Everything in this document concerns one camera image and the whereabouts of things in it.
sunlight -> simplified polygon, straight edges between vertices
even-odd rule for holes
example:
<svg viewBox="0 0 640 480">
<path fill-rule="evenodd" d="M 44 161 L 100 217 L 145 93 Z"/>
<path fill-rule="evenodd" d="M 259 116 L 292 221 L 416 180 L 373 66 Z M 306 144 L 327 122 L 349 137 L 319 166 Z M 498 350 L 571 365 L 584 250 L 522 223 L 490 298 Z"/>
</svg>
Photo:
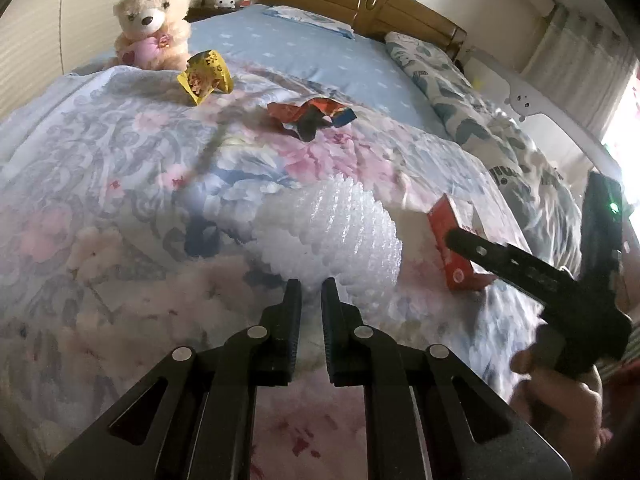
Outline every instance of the sunlight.
<svg viewBox="0 0 640 480">
<path fill-rule="evenodd" d="M 602 139 L 622 168 L 625 197 L 635 209 L 630 222 L 640 234 L 640 80 L 633 78 L 620 101 L 607 133 Z"/>
</svg>

red snack wrapper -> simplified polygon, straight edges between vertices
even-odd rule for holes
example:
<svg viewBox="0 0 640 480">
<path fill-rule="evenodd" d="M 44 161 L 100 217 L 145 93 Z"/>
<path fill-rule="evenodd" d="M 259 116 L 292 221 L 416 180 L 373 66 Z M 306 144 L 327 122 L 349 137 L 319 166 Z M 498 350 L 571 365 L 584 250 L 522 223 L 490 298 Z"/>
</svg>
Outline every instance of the red snack wrapper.
<svg viewBox="0 0 640 480">
<path fill-rule="evenodd" d="M 445 235 L 455 227 L 486 238 L 478 212 L 471 203 L 455 202 L 444 194 L 427 213 L 427 217 L 442 255 L 449 290 L 482 290 L 496 279 L 494 274 L 451 251 L 444 241 Z"/>
<path fill-rule="evenodd" d="M 294 131 L 303 142 L 315 139 L 318 128 L 340 128 L 356 119 L 351 108 L 327 97 L 309 99 L 302 106 L 269 103 L 267 110 L 271 117 L 279 120 L 287 130 Z"/>
</svg>

human hand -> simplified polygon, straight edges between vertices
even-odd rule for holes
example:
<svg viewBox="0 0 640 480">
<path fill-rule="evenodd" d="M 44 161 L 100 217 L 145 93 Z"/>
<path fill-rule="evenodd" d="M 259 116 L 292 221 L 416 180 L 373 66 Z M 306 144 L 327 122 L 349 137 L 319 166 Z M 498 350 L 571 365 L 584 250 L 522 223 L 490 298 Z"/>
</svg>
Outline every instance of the human hand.
<svg viewBox="0 0 640 480">
<path fill-rule="evenodd" d="M 510 363 L 517 374 L 529 374 L 513 391 L 510 406 L 529 424 L 538 402 L 554 410 L 544 428 L 534 428 L 566 460 L 579 477 L 593 462 L 601 446 L 602 383 L 595 367 L 572 380 L 537 366 L 532 347 L 517 352 Z"/>
</svg>

wooden headboard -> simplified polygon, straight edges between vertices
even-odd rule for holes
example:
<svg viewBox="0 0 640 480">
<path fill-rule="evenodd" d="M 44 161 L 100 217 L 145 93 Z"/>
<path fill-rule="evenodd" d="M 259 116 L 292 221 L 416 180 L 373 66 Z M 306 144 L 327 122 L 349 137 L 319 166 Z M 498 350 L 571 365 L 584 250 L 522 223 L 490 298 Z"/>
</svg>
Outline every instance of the wooden headboard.
<svg viewBox="0 0 640 480">
<path fill-rule="evenodd" d="M 415 0 L 258 0 L 309 10 L 348 23 L 361 36 L 384 41 L 388 32 L 400 32 L 439 46 L 453 59 L 466 32 Z"/>
</svg>

red box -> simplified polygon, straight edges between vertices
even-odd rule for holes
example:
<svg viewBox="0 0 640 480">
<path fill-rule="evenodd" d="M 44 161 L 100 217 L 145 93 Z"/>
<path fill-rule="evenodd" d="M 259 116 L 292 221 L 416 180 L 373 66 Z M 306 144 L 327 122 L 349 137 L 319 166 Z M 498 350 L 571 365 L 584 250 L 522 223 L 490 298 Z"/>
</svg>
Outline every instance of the red box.
<svg viewBox="0 0 640 480">
<path fill-rule="evenodd" d="M 449 290 L 482 290 L 496 279 L 478 264 L 451 251 L 444 242 L 454 227 L 462 227 L 486 238 L 476 208 L 470 202 L 456 202 L 444 194 L 427 213 L 431 230 L 442 255 Z"/>
</svg>

